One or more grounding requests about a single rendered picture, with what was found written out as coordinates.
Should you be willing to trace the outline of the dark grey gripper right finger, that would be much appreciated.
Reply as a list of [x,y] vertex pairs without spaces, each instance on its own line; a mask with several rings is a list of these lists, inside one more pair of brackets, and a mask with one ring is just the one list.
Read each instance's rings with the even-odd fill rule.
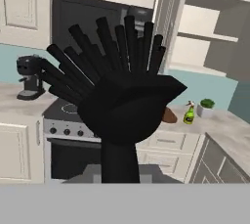
[[140,164],[139,171],[142,183],[179,183],[179,180],[164,174],[157,164]]

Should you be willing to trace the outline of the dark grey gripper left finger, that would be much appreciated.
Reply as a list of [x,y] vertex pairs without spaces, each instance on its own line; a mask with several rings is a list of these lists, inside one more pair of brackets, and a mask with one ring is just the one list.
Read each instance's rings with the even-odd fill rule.
[[101,166],[99,164],[88,164],[82,174],[66,180],[66,183],[101,183]]

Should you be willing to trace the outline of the black dish brush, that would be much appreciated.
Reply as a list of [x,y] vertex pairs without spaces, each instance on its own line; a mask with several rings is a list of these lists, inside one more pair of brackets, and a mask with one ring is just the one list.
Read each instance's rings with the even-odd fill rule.
[[75,105],[83,123],[101,139],[102,181],[138,183],[136,145],[155,132],[167,105],[187,87],[158,73],[166,48],[152,22],[145,23],[142,36],[133,16],[125,17],[114,33],[105,17],[96,24],[99,45],[75,24],[68,31],[80,53],[47,47],[60,65],[42,60],[42,80],[51,94]]

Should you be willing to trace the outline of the brown cutting board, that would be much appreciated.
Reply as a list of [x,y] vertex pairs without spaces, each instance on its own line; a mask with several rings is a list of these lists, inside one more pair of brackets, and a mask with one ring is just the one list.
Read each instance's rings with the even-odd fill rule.
[[176,115],[172,112],[171,109],[166,108],[165,112],[162,117],[162,121],[166,123],[176,123],[178,121],[178,118]]

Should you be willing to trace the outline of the green spray bottle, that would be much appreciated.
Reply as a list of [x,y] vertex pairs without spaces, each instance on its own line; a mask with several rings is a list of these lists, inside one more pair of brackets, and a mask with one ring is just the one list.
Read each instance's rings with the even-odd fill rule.
[[189,101],[187,105],[188,105],[188,110],[184,115],[183,122],[185,124],[192,124],[194,120],[194,101]]

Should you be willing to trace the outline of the white drawer front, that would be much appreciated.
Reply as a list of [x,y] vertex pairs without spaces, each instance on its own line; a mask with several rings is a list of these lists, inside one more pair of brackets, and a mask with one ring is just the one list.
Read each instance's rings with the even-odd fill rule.
[[192,155],[137,150],[139,164],[157,164],[162,173],[184,182]]
[[146,145],[160,150],[192,154],[198,139],[199,135],[194,133],[157,130],[149,137]]

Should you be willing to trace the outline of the silver stove with oven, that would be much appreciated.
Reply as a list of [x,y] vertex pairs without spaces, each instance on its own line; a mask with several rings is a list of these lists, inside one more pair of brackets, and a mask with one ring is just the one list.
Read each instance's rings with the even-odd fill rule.
[[101,139],[81,120],[77,107],[63,99],[44,111],[47,174],[65,181],[84,172],[89,164],[101,163]]

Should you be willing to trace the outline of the grey base cupboard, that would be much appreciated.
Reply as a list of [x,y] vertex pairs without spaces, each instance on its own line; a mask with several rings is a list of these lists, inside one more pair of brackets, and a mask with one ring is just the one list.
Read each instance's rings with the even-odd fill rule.
[[189,183],[250,183],[250,135],[205,132],[196,145]]

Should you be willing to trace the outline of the white base cupboard door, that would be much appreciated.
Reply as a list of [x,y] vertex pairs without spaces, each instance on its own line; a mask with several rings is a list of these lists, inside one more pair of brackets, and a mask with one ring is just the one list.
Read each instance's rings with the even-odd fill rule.
[[0,185],[43,184],[44,149],[36,144],[36,122],[0,123]]

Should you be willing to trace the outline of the green plant in white pot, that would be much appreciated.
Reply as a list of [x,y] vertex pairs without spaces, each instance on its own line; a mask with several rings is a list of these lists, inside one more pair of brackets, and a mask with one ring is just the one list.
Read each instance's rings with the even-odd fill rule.
[[197,105],[197,115],[202,118],[209,118],[212,116],[213,108],[215,106],[215,102],[211,99],[203,99]]

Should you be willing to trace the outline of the black coffee machine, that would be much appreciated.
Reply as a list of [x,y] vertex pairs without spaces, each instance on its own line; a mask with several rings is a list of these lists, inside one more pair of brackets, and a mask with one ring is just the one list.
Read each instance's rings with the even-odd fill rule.
[[45,93],[41,79],[41,61],[42,58],[37,55],[18,57],[17,71],[21,75],[20,82],[23,83],[23,90],[17,95],[19,100],[35,100]]

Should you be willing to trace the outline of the black microwave oven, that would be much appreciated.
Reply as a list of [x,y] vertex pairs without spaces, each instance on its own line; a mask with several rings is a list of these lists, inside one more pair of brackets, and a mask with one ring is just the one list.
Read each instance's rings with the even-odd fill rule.
[[97,44],[104,54],[104,49],[97,34],[96,19],[106,17],[110,33],[116,39],[114,28],[124,24],[127,15],[133,15],[143,29],[145,22],[152,20],[153,10],[144,7],[124,5],[104,0],[53,0],[52,6],[52,42],[62,50],[67,46],[80,53],[81,49],[73,40],[68,29],[79,24],[93,44]]

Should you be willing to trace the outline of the white open shelves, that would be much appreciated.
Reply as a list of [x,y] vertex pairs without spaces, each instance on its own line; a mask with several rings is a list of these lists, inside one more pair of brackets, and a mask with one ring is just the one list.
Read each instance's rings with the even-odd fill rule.
[[168,67],[250,81],[250,0],[184,0]]

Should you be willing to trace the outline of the large white cupboard door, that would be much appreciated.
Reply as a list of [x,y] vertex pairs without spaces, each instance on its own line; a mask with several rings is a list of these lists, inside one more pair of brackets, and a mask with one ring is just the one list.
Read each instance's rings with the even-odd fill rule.
[[0,0],[0,43],[45,49],[51,42],[51,0]]

